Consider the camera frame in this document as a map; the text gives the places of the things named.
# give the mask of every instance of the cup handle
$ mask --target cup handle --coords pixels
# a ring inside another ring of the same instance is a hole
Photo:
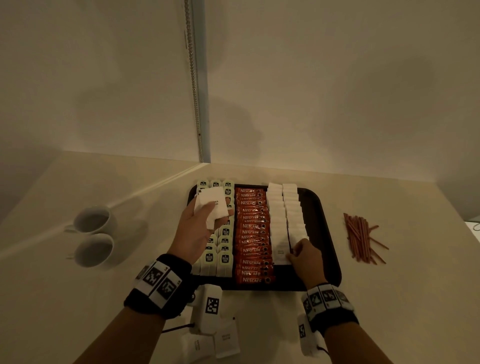
[[[63,232],[72,232],[72,233],[77,233],[78,231],[75,229],[73,225],[67,225],[63,229]]]

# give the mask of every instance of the black cable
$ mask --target black cable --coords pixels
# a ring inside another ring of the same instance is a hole
[[[166,332],[170,332],[170,331],[180,330],[181,328],[192,328],[194,326],[195,326],[195,324],[186,324],[186,325],[182,325],[182,326],[177,326],[176,328],[169,328],[168,330],[163,330],[162,334],[164,334]]]
[[[328,351],[320,346],[317,345],[317,350],[323,350],[324,352],[327,353],[328,356],[330,356],[330,354],[328,353]]]

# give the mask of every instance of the wrist strap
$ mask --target wrist strap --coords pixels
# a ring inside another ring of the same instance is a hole
[[[320,284],[309,289],[301,299],[312,331],[319,331],[322,336],[331,326],[346,322],[359,323],[352,304],[334,285]]]
[[[191,299],[192,265],[171,254],[162,254],[143,267],[135,288],[123,305],[141,314],[158,314],[164,319],[178,316]]]

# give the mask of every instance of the black tray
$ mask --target black tray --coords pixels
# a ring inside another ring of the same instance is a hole
[[[235,187],[241,188],[262,188],[267,190],[268,186],[253,184],[235,184]],[[312,245],[322,252],[324,261],[324,273],[327,281],[335,286],[339,286],[342,281],[342,271],[338,264],[335,248],[333,247],[332,237],[328,231],[328,225],[325,220],[322,204],[318,196],[306,189],[298,188],[300,206],[303,211],[305,229],[310,237]],[[188,196],[190,202],[197,192],[197,186],[192,187]],[[235,224],[237,221],[237,212],[235,211]],[[235,278],[194,276],[197,283],[215,284],[224,291],[305,291],[305,285],[298,278],[293,267],[274,266],[276,280],[270,284],[237,284]]]

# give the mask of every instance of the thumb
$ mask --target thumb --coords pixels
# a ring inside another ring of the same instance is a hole
[[[215,208],[215,201],[210,201],[208,204],[203,205],[200,210],[195,214],[199,219],[206,221],[208,215],[213,211]]]
[[[285,255],[285,257],[288,259],[288,261],[291,263],[291,264],[295,264],[296,260],[297,260],[297,257],[294,256],[292,253],[288,253],[287,255]]]

